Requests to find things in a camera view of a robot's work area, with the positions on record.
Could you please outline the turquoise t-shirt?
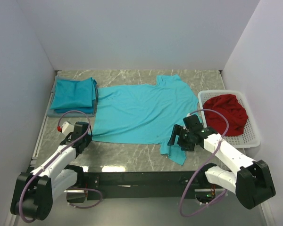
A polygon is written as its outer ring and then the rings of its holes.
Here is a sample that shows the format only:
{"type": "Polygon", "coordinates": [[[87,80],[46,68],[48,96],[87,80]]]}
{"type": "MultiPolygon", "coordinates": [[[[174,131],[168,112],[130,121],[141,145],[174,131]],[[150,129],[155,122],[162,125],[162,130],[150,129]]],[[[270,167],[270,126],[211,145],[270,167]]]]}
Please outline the turquoise t-shirt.
{"type": "Polygon", "coordinates": [[[99,89],[93,140],[119,144],[160,145],[160,153],[183,165],[179,145],[168,146],[173,126],[197,110],[199,100],[179,75],[156,77],[156,84],[99,89]]]}

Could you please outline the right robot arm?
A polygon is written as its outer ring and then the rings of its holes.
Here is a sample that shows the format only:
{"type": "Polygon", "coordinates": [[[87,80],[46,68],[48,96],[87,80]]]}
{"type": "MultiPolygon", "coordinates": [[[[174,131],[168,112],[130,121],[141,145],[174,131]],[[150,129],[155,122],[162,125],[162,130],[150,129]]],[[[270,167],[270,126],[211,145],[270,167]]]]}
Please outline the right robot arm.
{"type": "Polygon", "coordinates": [[[198,116],[189,114],[184,125],[174,125],[168,146],[178,144],[184,151],[200,146],[217,157],[229,170],[204,162],[194,172],[188,184],[194,179],[203,188],[217,185],[234,193],[247,209],[252,209],[276,195],[269,166],[263,160],[255,161],[229,144],[212,127],[203,127],[198,116]]]}

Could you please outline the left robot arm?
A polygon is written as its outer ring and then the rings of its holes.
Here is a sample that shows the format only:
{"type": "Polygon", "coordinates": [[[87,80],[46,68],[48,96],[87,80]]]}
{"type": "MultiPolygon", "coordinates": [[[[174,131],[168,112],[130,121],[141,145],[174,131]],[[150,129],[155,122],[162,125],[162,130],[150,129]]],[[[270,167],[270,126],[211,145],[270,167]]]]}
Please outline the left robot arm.
{"type": "Polygon", "coordinates": [[[44,220],[53,202],[68,188],[85,187],[82,167],[71,164],[92,140],[91,126],[76,122],[55,153],[38,168],[22,172],[16,180],[10,212],[28,220],[44,220]]]}

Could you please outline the red t-shirt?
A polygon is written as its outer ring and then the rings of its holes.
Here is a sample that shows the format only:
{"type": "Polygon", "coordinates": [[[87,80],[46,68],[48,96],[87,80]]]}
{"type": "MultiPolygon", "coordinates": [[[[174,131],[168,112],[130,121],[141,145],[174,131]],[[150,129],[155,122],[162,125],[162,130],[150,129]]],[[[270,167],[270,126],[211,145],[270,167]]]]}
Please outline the red t-shirt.
{"type": "Polygon", "coordinates": [[[203,104],[203,108],[207,109],[204,112],[207,126],[214,128],[218,133],[222,134],[225,131],[226,122],[211,110],[221,113],[228,120],[229,129],[226,136],[239,136],[244,133],[249,117],[235,95],[225,94],[210,98],[203,104]]]}

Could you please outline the black base beam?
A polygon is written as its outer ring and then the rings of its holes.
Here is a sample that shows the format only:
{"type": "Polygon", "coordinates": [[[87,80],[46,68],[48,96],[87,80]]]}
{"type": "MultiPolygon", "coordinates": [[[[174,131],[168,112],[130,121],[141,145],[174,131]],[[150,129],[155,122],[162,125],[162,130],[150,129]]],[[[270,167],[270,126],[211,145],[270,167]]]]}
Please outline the black base beam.
{"type": "Polygon", "coordinates": [[[66,191],[67,201],[83,203],[98,200],[100,195],[84,188],[95,189],[104,199],[168,198],[182,196],[194,171],[156,172],[86,172],[83,183],[66,191]]]}

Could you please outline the white plastic basket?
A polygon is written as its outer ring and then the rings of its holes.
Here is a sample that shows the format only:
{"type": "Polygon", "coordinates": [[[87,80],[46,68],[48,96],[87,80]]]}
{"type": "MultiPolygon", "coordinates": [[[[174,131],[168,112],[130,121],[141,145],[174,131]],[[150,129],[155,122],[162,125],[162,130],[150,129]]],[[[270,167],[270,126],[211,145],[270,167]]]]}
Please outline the white plastic basket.
{"type": "Polygon", "coordinates": [[[252,111],[246,97],[239,91],[235,90],[203,90],[198,93],[200,109],[203,104],[212,97],[219,95],[232,94],[235,95],[239,104],[246,110],[248,120],[244,126],[243,134],[239,136],[225,136],[224,139],[235,148],[252,148],[260,145],[260,134],[253,117],[252,111]]]}

